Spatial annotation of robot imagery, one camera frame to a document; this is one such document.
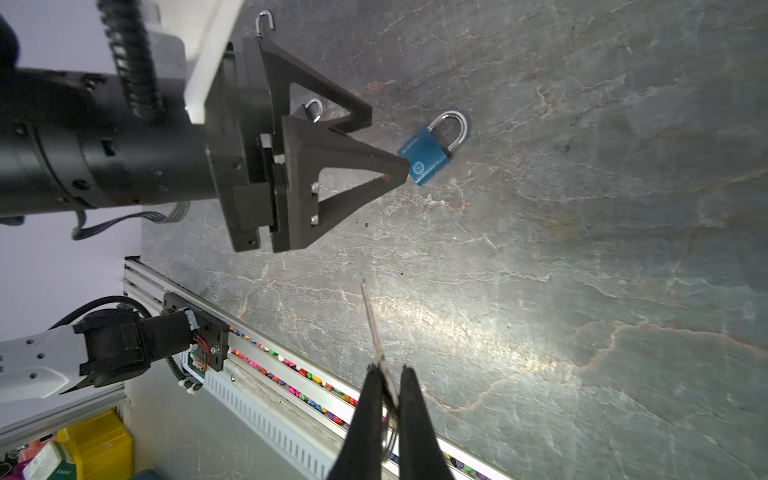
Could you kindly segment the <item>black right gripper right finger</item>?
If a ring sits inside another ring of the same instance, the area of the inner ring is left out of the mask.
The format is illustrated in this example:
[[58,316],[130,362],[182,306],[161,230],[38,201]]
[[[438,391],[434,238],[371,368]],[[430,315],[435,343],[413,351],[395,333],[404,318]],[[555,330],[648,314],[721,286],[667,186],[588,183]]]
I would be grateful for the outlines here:
[[399,478],[452,479],[415,370],[404,366],[399,402]]

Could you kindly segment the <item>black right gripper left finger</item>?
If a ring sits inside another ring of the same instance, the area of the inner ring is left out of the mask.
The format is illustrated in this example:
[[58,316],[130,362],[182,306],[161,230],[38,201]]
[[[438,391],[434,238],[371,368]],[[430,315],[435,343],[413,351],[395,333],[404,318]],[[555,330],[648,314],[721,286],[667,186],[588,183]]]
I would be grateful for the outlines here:
[[383,375],[368,367],[358,405],[328,480],[375,479],[382,475]]

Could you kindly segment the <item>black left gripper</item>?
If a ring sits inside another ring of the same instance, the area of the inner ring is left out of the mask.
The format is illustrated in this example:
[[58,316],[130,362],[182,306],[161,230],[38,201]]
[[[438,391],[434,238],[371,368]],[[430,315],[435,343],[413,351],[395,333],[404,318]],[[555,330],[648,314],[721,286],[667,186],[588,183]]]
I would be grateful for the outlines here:
[[[281,123],[291,113],[292,85],[348,114],[319,125],[296,117]],[[226,50],[205,102],[204,132],[233,249],[259,249],[262,227],[274,252],[305,249],[404,184],[407,160],[343,134],[372,120],[371,105],[269,40],[247,38]],[[272,135],[282,127],[285,151],[275,164]]]

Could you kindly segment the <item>small black padlock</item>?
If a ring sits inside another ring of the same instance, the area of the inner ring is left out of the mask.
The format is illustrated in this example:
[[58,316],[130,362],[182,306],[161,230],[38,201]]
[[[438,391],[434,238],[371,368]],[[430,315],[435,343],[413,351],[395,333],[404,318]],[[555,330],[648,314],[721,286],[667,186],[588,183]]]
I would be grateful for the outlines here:
[[313,123],[317,123],[322,119],[324,113],[323,102],[319,98],[313,98],[303,105],[304,113],[306,117]]

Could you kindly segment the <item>blue padlock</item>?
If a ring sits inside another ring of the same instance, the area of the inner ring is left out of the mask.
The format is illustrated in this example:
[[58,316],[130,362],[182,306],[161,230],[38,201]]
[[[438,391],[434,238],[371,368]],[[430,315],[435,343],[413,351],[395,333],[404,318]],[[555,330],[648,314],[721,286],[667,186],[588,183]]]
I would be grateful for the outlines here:
[[[457,121],[459,133],[448,146],[443,146],[434,130],[446,120]],[[421,186],[451,160],[455,150],[465,142],[468,133],[469,122],[465,115],[456,110],[447,110],[411,136],[397,151],[397,155],[409,161],[410,178]]]

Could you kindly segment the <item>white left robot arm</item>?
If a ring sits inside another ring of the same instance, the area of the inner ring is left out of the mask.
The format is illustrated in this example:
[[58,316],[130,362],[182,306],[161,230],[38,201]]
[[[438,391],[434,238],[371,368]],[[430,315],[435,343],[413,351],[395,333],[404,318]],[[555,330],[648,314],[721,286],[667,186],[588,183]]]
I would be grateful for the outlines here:
[[1,26],[1,221],[133,206],[166,224],[217,199],[238,252],[304,249],[403,184],[353,138],[372,108],[268,39],[231,48],[239,1],[100,1],[113,74],[19,66]]

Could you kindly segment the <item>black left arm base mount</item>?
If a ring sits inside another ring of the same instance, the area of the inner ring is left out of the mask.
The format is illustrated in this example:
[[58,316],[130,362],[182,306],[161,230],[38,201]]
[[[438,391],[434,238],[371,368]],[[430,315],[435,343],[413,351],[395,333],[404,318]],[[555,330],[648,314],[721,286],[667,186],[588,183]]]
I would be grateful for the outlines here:
[[199,365],[205,363],[205,367],[199,371],[221,372],[229,351],[230,327],[217,316],[193,305],[176,293],[164,295],[163,307],[166,313],[177,310],[192,312],[195,318],[192,322],[193,344],[197,346],[193,358]]

